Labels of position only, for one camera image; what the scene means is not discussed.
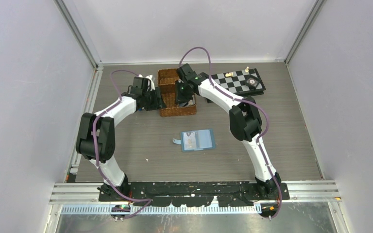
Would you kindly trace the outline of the white portrait credit card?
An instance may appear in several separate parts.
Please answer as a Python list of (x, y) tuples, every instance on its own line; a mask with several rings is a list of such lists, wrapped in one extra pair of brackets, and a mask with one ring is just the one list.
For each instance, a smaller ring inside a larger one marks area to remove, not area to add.
[(183, 144), (185, 150), (195, 150), (197, 148), (196, 132), (183, 132)]

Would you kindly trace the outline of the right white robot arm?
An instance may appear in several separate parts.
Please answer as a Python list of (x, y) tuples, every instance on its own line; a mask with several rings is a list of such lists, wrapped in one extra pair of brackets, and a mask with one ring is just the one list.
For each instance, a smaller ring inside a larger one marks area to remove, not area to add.
[(252, 165), (258, 194), (264, 199), (271, 199), (280, 188), (281, 180), (273, 167), (263, 143), (262, 119), (265, 111), (251, 97), (238, 96), (217, 84), (210, 75), (196, 73), (189, 64), (176, 69), (179, 80), (176, 81), (177, 99), (189, 100), (199, 95), (211, 100), (229, 115), (230, 133), (243, 143)]

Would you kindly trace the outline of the brown wicker basket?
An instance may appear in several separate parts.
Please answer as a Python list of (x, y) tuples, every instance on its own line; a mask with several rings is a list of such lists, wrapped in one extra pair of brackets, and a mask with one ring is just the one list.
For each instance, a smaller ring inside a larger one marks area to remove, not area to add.
[(180, 106), (175, 102), (175, 82), (179, 80), (175, 68), (159, 70), (157, 79), (162, 99), (166, 105), (166, 108), (160, 109), (161, 117), (188, 116), (197, 113), (195, 103), (189, 106)]

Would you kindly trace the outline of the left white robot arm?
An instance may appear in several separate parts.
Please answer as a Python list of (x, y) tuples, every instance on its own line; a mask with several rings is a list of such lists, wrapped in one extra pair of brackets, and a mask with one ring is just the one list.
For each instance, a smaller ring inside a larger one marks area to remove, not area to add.
[(126, 200), (130, 193), (128, 177), (114, 157), (115, 127), (139, 110), (158, 110), (165, 106), (160, 89), (154, 85), (153, 75), (139, 75), (134, 77), (127, 92), (107, 108), (82, 115), (76, 151), (100, 172), (104, 180), (102, 192), (111, 193), (118, 201)]

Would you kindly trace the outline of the blue card holder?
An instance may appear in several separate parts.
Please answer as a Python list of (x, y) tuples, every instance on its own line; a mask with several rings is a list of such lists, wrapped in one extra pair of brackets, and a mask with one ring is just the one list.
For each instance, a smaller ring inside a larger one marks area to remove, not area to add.
[(193, 130), (196, 132), (196, 144), (195, 150), (185, 150), (183, 144), (183, 132), (180, 132), (180, 138), (173, 138), (172, 142), (176, 145), (181, 146), (182, 152), (200, 151), (200, 150), (212, 150), (216, 148), (215, 138), (212, 129)]

